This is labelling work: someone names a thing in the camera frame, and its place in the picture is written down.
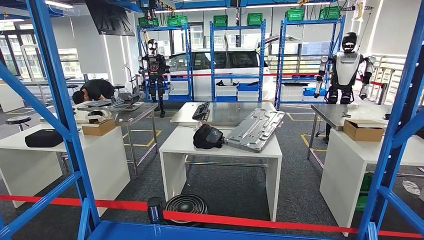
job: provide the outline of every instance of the black stool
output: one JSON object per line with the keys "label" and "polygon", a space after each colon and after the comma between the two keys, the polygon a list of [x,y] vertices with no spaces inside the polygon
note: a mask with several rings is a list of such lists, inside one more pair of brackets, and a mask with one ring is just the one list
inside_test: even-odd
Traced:
{"label": "black stool", "polygon": [[119,93],[120,93],[120,89],[123,89],[123,88],[125,88],[125,86],[124,85],[121,85],[121,84],[116,84],[115,86],[113,86],[115,89],[118,89],[118,95],[119,95]]}
{"label": "black stool", "polygon": [[75,89],[78,88],[77,84],[66,85],[68,89],[72,89],[72,92],[75,93]]}
{"label": "black stool", "polygon": [[28,124],[26,124],[26,122],[31,121],[31,117],[30,116],[15,116],[15,117],[11,117],[9,119],[6,120],[6,124],[8,125],[16,125],[18,124],[19,127],[19,131],[22,132],[24,130],[24,128],[22,127],[22,124],[25,124],[27,127],[29,127]]}

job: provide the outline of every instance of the humanoid robot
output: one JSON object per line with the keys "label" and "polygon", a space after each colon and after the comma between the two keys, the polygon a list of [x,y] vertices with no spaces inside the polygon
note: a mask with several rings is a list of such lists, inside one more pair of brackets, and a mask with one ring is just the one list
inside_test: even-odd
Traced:
{"label": "humanoid robot", "polygon": [[[314,97],[320,96],[321,86],[323,84],[323,77],[327,68],[327,63],[331,61],[332,74],[330,87],[325,94],[327,104],[337,104],[339,99],[339,90],[341,91],[340,104],[351,104],[355,98],[352,91],[352,86],[355,84],[357,78],[358,67],[362,62],[366,62],[365,73],[362,77],[362,89],[360,90],[359,97],[364,100],[368,96],[368,85],[370,83],[371,75],[374,71],[374,56],[364,57],[357,51],[354,51],[357,44],[357,34],[355,32],[348,32],[343,36],[341,47],[343,51],[338,51],[332,57],[323,56],[319,66],[318,76],[316,77],[316,89]],[[327,123],[325,128],[324,141],[329,143],[331,126]]]}
{"label": "humanoid robot", "polygon": [[147,61],[147,74],[148,74],[148,86],[150,87],[151,100],[156,103],[156,85],[157,95],[159,97],[159,108],[155,111],[160,110],[160,117],[165,117],[164,111],[164,77],[163,74],[170,73],[170,66],[167,65],[166,59],[163,55],[157,53],[158,41],[150,39],[147,42],[147,48],[150,50],[150,54],[138,57],[139,74],[144,74],[143,61]]}

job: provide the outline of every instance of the television screen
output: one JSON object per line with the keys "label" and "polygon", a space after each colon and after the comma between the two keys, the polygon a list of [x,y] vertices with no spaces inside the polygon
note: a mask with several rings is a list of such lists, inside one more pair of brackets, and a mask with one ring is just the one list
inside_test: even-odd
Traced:
{"label": "television screen", "polygon": [[135,36],[124,8],[102,0],[86,0],[85,3],[98,34]]}

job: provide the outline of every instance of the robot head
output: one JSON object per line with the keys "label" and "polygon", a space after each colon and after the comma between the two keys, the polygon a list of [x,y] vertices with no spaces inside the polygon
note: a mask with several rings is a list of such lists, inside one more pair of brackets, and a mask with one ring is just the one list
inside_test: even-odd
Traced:
{"label": "robot head", "polygon": [[158,49],[158,41],[155,39],[150,39],[147,42],[147,48],[151,51],[152,54],[155,54],[156,50]]}
{"label": "robot head", "polygon": [[355,32],[348,32],[343,36],[341,42],[341,48],[345,53],[351,53],[354,51],[354,48],[357,44],[357,34]]}

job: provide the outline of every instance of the green crate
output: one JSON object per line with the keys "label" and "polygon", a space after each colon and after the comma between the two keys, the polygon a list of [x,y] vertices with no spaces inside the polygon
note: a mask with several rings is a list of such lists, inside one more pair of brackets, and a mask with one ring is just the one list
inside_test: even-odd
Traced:
{"label": "green crate", "polygon": [[355,211],[364,211],[365,206],[367,205],[368,195],[360,195],[358,201],[356,202]]}
{"label": "green crate", "polygon": [[365,173],[363,175],[362,184],[360,185],[360,191],[361,192],[369,192],[372,182],[373,182],[373,174],[372,173]]}
{"label": "green crate", "polygon": [[187,16],[184,15],[168,16],[166,18],[166,23],[168,26],[182,26],[188,22],[189,21]]}
{"label": "green crate", "polygon": [[215,15],[215,16],[213,16],[213,26],[214,27],[226,27],[226,26],[228,26],[228,16],[227,15]]}
{"label": "green crate", "polygon": [[262,24],[262,13],[248,13],[247,14],[247,25],[257,26]]}
{"label": "green crate", "polygon": [[302,21],[304,19],[304,10],[302,8],[291,8],[285,12],[288,21]]}
{"label": "green crate", "polygon": [[324,7],[319,11],[319,19],[338,19],[340,18],[339,6]]}
{"label": "green crate", "polygon": [[159,20],[157,17],[148,19],[143,16],[138,18],[138,25],[140,26],[140,28],[158,27]]}

